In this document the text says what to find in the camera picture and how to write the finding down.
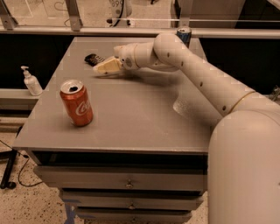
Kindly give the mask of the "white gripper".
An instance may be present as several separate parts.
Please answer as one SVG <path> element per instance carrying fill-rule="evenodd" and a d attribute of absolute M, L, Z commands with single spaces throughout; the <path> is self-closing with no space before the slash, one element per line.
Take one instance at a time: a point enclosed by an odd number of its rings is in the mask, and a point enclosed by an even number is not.
<path fill-rule="evenodd" d="M 137 44 L 119 45 L 114 47 L 115 57 L 109 57 L 103 62 L 93 67 L 98 74 L 115 74 L 123 67 L 126 70 L 137 70 L 139 66 L 135 59 L 135 49 Z"/>

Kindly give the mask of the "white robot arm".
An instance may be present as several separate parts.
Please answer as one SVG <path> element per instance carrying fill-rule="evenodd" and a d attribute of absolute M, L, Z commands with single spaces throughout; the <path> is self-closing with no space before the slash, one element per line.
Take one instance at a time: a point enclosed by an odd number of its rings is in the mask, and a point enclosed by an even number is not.
<path fill-rule="evenodd" d="M 209 224 L 280 224 L 280 105 L 161 33 L 122 45 L 95 66 L 99 74 L 177 68 L 222 118 L 208 148 Z"/>

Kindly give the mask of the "white numbered robot base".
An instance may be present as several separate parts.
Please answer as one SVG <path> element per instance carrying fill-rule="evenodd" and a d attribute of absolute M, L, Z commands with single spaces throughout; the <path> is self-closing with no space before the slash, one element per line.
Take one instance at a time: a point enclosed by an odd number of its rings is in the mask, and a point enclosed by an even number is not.
<path fill-rule="evenodd" d="M 111 27 L 128 27 L 132 13 L 131 0 L 109 0 L 111 18 L 107 20 Z"/>

